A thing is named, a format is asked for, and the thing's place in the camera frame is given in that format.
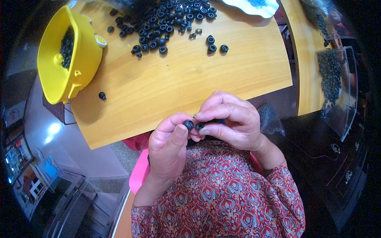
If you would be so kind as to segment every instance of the wood grain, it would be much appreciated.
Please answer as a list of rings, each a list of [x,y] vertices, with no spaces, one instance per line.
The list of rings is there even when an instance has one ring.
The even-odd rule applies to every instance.
[[[91,149],[156,128],[167,116],[182,111],[193,115],[215,90],[250,99],[292,85],[286,49],[274,18],[250,16],[220,3],[214,22],[193,23],[202,35],[189,40],[175,28],[167,43],[168,54],[130,53],[139,36],[118,36],[110,7],[87,3],[81,13],[92,19],[98,35],[107,41],[98,72],[92,82],[70,99],[78,126]],[[115,32],[106,32],[114,26]],[[207,55],[205,40],[229,52]],[[98,98],[105,92],[107,99]]]
[[[287,16],[296,62],[296,114],[300,116],[316,112],[322,108],[325,100],[321,90],[322,77],[315,59],[316,51],[325,49],[324,39],[320,31],[306,19],[299,0],[281,0],[281,7]]]

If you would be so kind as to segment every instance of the sleeve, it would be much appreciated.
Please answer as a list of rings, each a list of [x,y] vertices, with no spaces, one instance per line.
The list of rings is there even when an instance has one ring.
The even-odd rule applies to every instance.
[[[279,222],[285,237],[300,237],[306,228],[303,202],[290,171],[283,165],[275,167],[266,178],[272,185],[279,204]]]
[[[151,206],[134,207],[131,210],[132,237],[155,237],[157,231],[156,216],[152,214]]]

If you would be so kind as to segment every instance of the fingernail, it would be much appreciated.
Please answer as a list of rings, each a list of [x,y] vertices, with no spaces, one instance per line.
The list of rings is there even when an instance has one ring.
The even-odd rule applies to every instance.
[[[175,129],[175,133],[178,136],[184,136],[187,131],[181,128],[180,126],[177,126]]]
[[[201,130],[199,130],[199,134],[201,135],[201,136],[206,136],[206,135],[208,135],[210,132],[207,130],[207,129],[201,129]]]

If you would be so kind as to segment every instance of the woman's right hand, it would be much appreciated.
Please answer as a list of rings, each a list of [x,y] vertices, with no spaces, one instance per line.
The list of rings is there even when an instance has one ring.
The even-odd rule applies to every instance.
[[[262,143],[259,114],[255,107],[235,95],[215,91],[202,105],[194,118],[197,121],[225,119],[224,124],[210,123],[200,135],[214,136],[239,150],[257,150]]]

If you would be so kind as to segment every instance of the red object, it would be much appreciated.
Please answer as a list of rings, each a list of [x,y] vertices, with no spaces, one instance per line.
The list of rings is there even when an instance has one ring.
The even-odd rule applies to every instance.
[[[128,139],[124,139],[122,141],[128,146],[128,148],[132,149],[133,151],[141,151],[148,148],[150,135],[151,132],[146,132]]]
[[[187,151],[183,173],[152,206],[131,211],[132,237],[300,237],[302,199],[285,166],[266,178],[221,141]]]

